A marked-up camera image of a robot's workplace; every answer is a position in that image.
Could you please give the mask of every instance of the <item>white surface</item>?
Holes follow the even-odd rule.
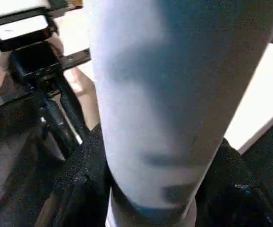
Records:
[[[0,39],[7,40],[20,35],[45,29],[47,26],[48,23],[45,16],[43,15],[0,25]]]
[[[47,0],[0,0],[0,16],[38,7],[50,8]]]
[[[273,44],[269,44],[225,138],[243,154],[273,125]]]

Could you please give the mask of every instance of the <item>white cylinder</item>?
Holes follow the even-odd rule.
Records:
[[[115,200],[148,226],[175,225],[272,36],[273,1],[85,4]]]

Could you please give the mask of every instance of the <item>white rectangular sticker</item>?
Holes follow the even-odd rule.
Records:
[[[48,26],[45,16],[38,15],[12,23],[0,25],[0,39],[7,40],[20,35],[39,31]]]

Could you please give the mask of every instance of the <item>white tube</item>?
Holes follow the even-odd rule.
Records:
[[[117,226],[175,225],[272,36],[273,1],[85,5],[113,195],[130,221]]]

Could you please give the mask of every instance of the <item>cylindrical object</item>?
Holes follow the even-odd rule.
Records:
[[[143,226],[175,225],[272,37],[273,1],[85,6],[115,200],[129,203]]]

